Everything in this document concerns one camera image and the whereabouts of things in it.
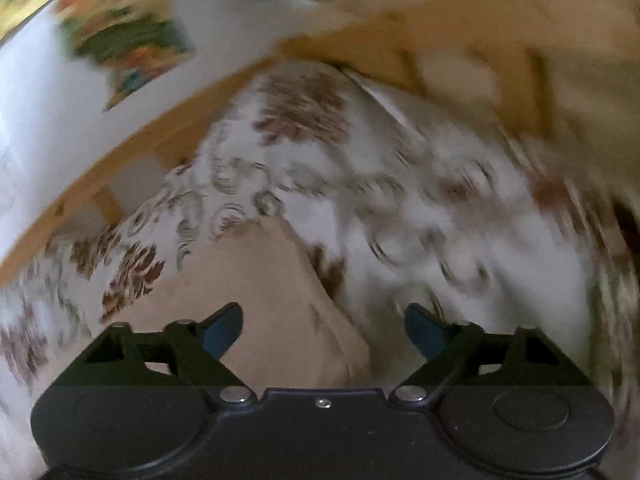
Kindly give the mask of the floral patterned bed quilt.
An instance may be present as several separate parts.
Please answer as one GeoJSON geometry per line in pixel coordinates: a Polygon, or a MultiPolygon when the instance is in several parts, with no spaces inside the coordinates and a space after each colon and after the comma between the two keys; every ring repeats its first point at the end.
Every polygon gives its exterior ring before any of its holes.
{"type": "Polygon", "coordinates": [[[256,76],[135,212],[93,236],[52,238],[2,290],[2,477],[43,473],[32,406],[106,324],[196,250],[271,217],[288,222],[368,345],[358,385],[388,389],[420,366],[401,322],[411,301],[494,333],[537,326],[613,405],[605,471],[638,477],[639,289],[625,211],[516,142],[316,63],[256,76]]]}

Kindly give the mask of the wooden bed frame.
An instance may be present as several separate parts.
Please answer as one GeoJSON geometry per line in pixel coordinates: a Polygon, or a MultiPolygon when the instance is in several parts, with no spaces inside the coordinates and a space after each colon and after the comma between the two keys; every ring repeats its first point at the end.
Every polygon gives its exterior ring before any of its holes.
{"type": "Polygon", "coordinates": [[[285,40],[257,62],[154,114],[64,186],[3,257],[1,281],[13,280],[56,228],[100,195],[122,167],[160,146],[183,148],[184,134],[202,131],[243,84],[274,62],[344,65],[383,84],[424,94],[419,58],[468,50],[500,79],[498,115],[503,125],[511,132],[541,134],[549,101],[542,94],[544,78],[534,56],[549,48],[638,60],[639,13],[596,0],[428,0],[285,40]]]}

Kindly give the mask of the landscape painting poster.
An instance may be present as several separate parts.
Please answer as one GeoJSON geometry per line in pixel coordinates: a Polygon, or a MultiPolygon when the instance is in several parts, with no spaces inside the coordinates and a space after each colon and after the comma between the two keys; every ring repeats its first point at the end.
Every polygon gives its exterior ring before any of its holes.
{"type": "Polygon", "coordinates": [[[54,12],[68,54],[107,74],[106,110],[194,55],[170,0],[58,0],[54,12]]]}

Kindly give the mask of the beige hooded zip jacket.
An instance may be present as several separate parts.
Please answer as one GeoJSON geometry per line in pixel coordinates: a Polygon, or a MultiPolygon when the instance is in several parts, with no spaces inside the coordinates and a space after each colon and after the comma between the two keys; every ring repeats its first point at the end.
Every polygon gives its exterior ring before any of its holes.
{"type": "Polygon", "coordinates": [[[196,250],[116,321],[156,332],[183,318],[200,322],[229,302],[241,306],[243,328],[221,361],[254,391],[345,388],[368,378],[368,345],[277,217],[235,226],[196,250]]]}

